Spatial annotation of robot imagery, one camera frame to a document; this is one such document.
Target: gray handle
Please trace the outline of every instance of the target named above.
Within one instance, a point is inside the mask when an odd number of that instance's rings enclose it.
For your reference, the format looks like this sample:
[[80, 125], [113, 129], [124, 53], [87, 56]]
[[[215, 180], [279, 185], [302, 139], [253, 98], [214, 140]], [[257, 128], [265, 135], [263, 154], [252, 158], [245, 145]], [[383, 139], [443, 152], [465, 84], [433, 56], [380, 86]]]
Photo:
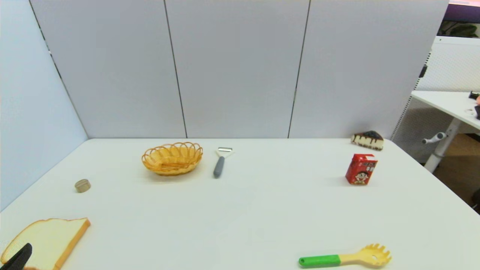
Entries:
[[216, 162], [216, 165], [215, 165], [215, 170], [213, 171], [213, 175], [215, 176], [215, 178], [220, 177], [220, 175], [222, 174], [224, 162], [225, 162], [224, 157], [218, 158], [218, 161]]

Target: red box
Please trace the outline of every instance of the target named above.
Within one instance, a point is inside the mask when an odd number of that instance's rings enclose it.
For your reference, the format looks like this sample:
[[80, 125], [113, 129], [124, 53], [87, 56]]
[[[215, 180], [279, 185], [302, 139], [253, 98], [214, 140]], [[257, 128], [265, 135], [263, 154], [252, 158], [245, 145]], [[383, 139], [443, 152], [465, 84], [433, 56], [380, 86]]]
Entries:
[[377, 161], [372, 154], [354, 154], [345, 175], [348, 182], [350, 184], [368, 184], [372, 177], [373, 169], [377, 166]]

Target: bread basket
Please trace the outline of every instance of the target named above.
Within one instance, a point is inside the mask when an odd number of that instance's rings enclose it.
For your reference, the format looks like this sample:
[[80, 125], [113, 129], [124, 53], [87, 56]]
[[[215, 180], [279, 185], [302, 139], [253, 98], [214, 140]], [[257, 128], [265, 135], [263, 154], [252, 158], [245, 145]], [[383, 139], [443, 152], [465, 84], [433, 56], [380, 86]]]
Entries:
[[203, 148], [191, 142], [164, 144], [148, 149], [142, 156], [144, 166], [159, 175], [191, 172], [202, 159]]

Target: desk leg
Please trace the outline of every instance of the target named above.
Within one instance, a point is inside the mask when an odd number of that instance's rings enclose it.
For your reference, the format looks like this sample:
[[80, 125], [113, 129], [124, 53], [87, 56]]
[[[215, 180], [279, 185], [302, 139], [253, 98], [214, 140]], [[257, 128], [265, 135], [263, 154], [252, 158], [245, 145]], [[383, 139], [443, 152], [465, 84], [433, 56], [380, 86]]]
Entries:
[[460, 121], [457, 118], [454, 118], [452, 120], [452, 122], [448, 126], [447, 131], [445, 132], [448, 135], [447, 138], [441, 140], [438, 143], [437, 148], [435, 148], [435, 151], [430, 155], [430, 157], [427, 160], [427, 163], [425, 164], [425, 168], [429, 172], [433, 173], [433, 171], [437, 168], [440, 161], [442, 161], [442, 158], [444, 157], [445, 152], [447, 151], [448, 147], [450, 146], [453, 139], [455, 138], [455, 135], [457, 134], [461, 124], [462, 124], [462, 121]]

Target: cartoon character print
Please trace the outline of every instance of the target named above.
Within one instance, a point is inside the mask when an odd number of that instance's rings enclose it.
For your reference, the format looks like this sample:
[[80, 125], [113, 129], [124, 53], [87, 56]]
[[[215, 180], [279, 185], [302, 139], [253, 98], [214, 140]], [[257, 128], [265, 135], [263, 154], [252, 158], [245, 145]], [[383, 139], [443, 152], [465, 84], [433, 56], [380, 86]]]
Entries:
[[368, 172], [359, 172], [355, 176], [354, 184], [365, 184], [365, 180], [368, 179]]

